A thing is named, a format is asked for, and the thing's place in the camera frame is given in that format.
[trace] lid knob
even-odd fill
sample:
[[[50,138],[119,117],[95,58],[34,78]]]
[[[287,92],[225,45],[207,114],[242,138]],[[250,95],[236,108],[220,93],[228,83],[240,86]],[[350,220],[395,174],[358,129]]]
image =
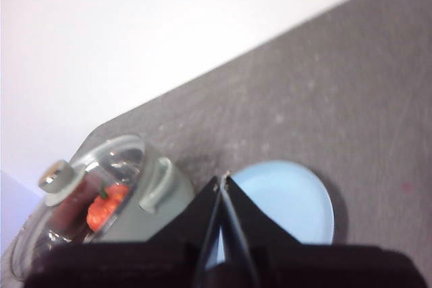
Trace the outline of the lid knob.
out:
[[[38,186],[45,192],[54,194],[67,186],[74,177],[74,169],[64,160],[57,161],[40,177]]]

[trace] green stem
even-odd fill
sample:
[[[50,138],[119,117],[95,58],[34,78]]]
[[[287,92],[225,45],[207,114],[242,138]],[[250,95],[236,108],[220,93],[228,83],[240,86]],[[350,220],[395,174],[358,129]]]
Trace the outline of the green stem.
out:
[[[102,181],[101,187],[99,188],[99,195],[102,199],[108,199],[108,193],[105,191],[105,183]]]

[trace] gray countertop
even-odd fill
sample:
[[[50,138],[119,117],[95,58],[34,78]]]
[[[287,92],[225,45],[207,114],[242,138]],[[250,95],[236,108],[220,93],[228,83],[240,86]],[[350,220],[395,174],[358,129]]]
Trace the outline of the gray countertop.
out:
[[[198,190],[258,161],[306,165],[337,243],[404,252],[432,284],[432,0],[351,0],[101,125],[74,158],[129,132]]]

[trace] white wall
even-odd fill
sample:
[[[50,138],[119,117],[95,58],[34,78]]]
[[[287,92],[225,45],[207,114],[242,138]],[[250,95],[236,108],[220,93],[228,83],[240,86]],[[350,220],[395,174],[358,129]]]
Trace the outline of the white wall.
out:
[[[18,234],[22,223],[36,207],[39,197],[1,172],[1,254]]]
[[[1,169],[41,195],[99,124],[341,1],[1,0]]]

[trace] pot handle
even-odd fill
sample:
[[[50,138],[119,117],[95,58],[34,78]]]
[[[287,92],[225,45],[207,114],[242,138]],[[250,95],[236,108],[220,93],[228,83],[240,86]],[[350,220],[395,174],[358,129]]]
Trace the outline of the pot handle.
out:
[[[173,163],[162,157],[157,160],[157,164],[155,175],[139,202],[140,207],[151,214],[156,212],[156,205],[167,194],[174,181]]]

